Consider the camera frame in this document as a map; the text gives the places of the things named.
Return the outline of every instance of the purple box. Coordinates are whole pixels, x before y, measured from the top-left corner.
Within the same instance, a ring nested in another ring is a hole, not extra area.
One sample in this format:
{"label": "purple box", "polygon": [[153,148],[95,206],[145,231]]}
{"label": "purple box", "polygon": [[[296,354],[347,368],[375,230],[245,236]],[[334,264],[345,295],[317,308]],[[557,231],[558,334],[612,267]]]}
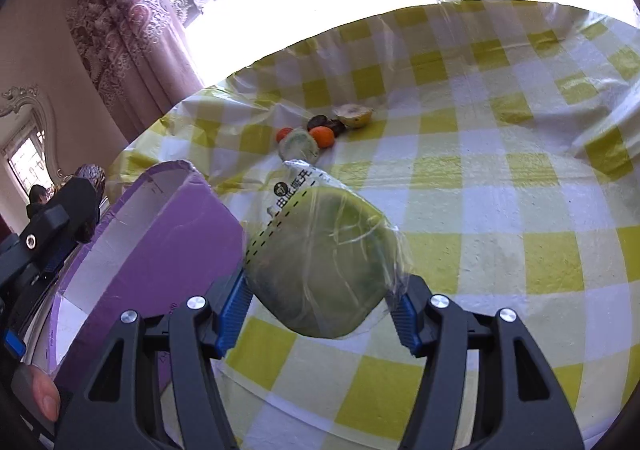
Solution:
{"label": "purple box", "polygon": [[[48,351],[56,384],[76,390],[124,310],[156,316],[205,293],[241,264],[243,243],[242,226],[193,165],[171,161],[143,173],[107,211],[56,292]],[[165,386],[168,364],[159,373]]]}

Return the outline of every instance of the metal screw cap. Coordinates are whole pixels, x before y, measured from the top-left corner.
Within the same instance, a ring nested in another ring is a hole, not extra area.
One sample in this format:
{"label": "metal screw cap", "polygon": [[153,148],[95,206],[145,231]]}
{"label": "metal screw cap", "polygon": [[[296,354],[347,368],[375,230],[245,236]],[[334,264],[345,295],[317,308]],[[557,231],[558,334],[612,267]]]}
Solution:
{"label": "metal screw cap", "polygon": [[187,300],[187,307],[189,309],[202,309],[207,300],[203,296],[192,296]]}
{"label": "metal screw cap", "polygon": [[138,313],[129,309],[120,315],[120,321],[123,324],[131,324],[138,318]]}
{"label": "metal screw cap", "polygon": [[430,302],[432,306],[438,309],[449,307],[449,299],[444,295],[433,295]]}
{"label": "metal screw cap", "polygon": [[518,315],[513,309],[509,309],[505,307],[504,309],[500,309],[500,318],[502,318],[505,322],[515,322]]}

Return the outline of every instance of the blue gripper pad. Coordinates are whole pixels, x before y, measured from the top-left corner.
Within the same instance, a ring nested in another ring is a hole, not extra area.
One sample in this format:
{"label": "blue gripper pad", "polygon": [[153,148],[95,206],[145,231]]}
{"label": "blue gripper pad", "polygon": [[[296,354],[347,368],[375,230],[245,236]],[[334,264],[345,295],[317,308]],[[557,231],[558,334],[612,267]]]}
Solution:
{"label": "blue gripper pad", "polygon": [[400,343],[415,356],[420,348],[417,329],[418,315],[406,294],[402,295],[398,306],[391,311],[391,318],[396,326]]}
{"label": "blue gripper pad", "polygon": [[243,273],[234,284],[219,316],[218,340],[215,345],[218,357],[223,358],[236,345],[253,296]]}
{"label": "blue gripper pad", "polygon": [[7,348],[11,356],[18,361],[20,361],[24,356],[24,353],[27,352],[27,346],[24,342],[18,335],[9,329],[4,331],[4,346]]}

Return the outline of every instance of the ornate mirror frame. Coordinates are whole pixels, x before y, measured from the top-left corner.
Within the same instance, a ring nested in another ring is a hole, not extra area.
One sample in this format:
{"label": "ornate mirror frame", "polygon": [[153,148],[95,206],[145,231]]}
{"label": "ornate mirror frame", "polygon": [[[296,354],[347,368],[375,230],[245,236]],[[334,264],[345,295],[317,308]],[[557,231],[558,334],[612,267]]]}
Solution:
{"label": "ornate mirror frame", "polygon": [[45,164],[53,184],[58,185],[64,176],[58,164],[56,119],[51,104],[47,97],[40,93],[38,86],[12,87],[4,93],[0,93],[0,118],[8,116],[12,112],[17,114],[20,108],[25,105],[33,107],[33,112],[44,128]]}

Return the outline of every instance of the plastic tablecloth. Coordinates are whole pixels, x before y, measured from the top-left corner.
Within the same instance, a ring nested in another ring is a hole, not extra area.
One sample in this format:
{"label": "plastic tablecloth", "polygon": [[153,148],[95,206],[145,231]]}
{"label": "plastic tablecloth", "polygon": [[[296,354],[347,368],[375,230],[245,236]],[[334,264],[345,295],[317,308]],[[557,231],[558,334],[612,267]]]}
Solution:
{"label": "plastic tablecloth", "polygon": [[[399,227],[434,292],[523,317],[589,438],[640,377],[639,74],[639,31],[600,14],[515,0],[404,8],[182,101],[120,155],[108,189],[188,159],[247,220],[272,191],[279,128],[344,103],[375,108],[318,166]],[[389,316],[319,340],[287,331],[254,298],[216,373],[243,449],[391,449],[423,366]],[[458,445],[477,371],[471,352]]]}

